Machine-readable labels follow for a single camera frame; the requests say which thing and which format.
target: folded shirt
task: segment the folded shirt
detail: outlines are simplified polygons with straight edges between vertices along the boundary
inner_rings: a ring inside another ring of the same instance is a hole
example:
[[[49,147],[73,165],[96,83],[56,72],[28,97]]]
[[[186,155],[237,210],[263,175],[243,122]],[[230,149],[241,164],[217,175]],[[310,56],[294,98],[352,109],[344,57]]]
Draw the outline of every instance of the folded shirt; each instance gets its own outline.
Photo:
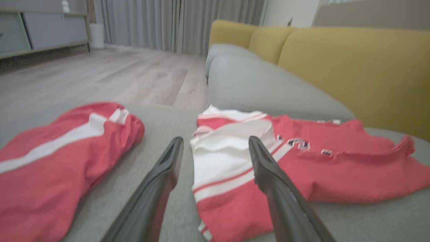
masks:
[[[267,198],[254,184],[248,139],[257,136],[308,201],[372,203],[430,186],[430,167],[399,144],[364,131],[359,120],[306,121],[218,110],[197,119],[192,187],[210,242],[239,242],[273,230]]]
[[[121,104],[72,109],[0,150],[0,241],[56,242],[79,199],[144,135]]]

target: wall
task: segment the wall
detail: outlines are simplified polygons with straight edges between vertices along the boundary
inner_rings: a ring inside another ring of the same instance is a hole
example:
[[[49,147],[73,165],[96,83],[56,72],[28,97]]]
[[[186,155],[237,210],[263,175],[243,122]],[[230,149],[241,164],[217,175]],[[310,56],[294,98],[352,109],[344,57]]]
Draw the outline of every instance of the wall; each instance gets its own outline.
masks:
[[[265,21],[263,25],[287,25],[293,18],[293,27],[308,27],[312,25],[315,13],[321,5],[330,0],[268,0]]]
[[[265,26],[287,25],[290,21],[296,0],[267,0]]]
[[[71,12],[86,13],[86,0],[68,0]],[[61,0],[0,0],[0,10],[63,12]]]
[[[430,30],[430,0],[365,0],[322,6],[314,26]]]

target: gray fabric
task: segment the gray fabric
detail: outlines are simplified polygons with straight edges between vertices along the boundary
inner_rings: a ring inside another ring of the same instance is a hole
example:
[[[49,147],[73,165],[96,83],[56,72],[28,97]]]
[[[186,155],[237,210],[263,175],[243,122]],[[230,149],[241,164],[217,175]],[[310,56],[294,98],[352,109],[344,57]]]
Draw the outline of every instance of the gray fabric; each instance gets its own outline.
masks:
[[[0,147],[17,133],[47,124],[61,113],[79,104],[59,105],[48,111],[2,125]],[[189,140],[196,129],[198,111],[164,107],[126,105],[145,124],[145,137],[80,203],[76,218],[64,241],[100,241],[145,174],[152,168],[165,146],[175,136],[185,141],[181,171],[176,188],[170,195],[160,241],[203,242],[198,233],[200,223],[191,192],[194,171]],[[367,128],[370,134],[399,142],[403,134]],[[430,165],[430,143],[414,138],[412,155]],[[338,242],[425,242],[430,238],[430,189],[426,188],[400,199],[371,205],[312,203],[323,223]],[[249,242],[274,242],[273,233]]]
[[[209,69],[211,67],[212,61],[217,56],[221,55],[235,55],[235,56],[243,56],[253,59],[260,59],[260,57],[249,49],[245,49],[243,47],[227,44],[227,43],[215,43],[211,45],[208,57],[206,58],[206,66],[205,66],[205,75],[209,76]]]
[[[214,20],[225,19],[258,25],[264,1],[186,0],[182,3],[181,8],[184,8],[184,14],[181,15],[184,23],[183,53],[205,56],[208,53],[209,35]]]
[[[217,108],[310,120],[355,118],[341,102],[266,61],[222,55],[210,69],[209,101]]]

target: wooden floor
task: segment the wooden floor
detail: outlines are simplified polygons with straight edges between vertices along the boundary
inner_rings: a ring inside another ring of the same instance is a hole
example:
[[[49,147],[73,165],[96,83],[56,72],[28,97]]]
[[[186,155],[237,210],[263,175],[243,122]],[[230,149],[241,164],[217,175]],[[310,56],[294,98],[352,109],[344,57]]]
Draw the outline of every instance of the wooden floor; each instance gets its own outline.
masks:
[[[116,101],[203,110],[205,58],[108,46],[0,62],[3,122],[65,102]]]

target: red stripe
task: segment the red stripe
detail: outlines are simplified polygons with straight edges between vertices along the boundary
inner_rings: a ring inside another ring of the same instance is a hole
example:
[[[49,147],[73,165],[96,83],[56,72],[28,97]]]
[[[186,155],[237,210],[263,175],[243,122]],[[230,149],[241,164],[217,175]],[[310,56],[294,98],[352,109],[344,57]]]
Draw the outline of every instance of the red stripe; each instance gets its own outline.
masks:
[[[278,146],[274,151],[272,151],[270,154],[271,154],[271,155],[273,155],[277,150],[279,150],[279,149],[280,149],[280,147],[281,147],[281,146],[283,146],[283,144],[284,144],[284,143],[282,143],[281,145],[279,145],[279,146]],[[196,193],[196,192],[198,192],[198,191],[200,191],[200,190],[202,190],[202,189],[204,189],[204,188],[206,188],[206,187],[213,186],[213,185],[217,185],[217,184],[220,184],[220,183],[224,183],[224,182],[227,182],[227,181],[233,180],[233,179],[235,179],[235,178],[238,178],[238,177],[240,177],[240,176],[243,176],[243,175],[245,175],[246,173],[250,172],[252,169],[253,169],[253,168],[251,167],[251,168],[249,168],[248,170],[246,170],[246,171],[244,171],[244,172],[242,172],[242,173],[239,173],[239,174],[237,174],[237,175],[236,175],[236,176],[234,176],[234,177],[229,177],[229,178],[226,178],[226,179],[223,179],[223,180],[219,180],[219,181],[216,181],[216,182],[208,183],[208,184],[206,184],[206,185],[203,185],[203,186],[201,186],[201,187],[198,187],[198,188],[194,189],[193,193]]]

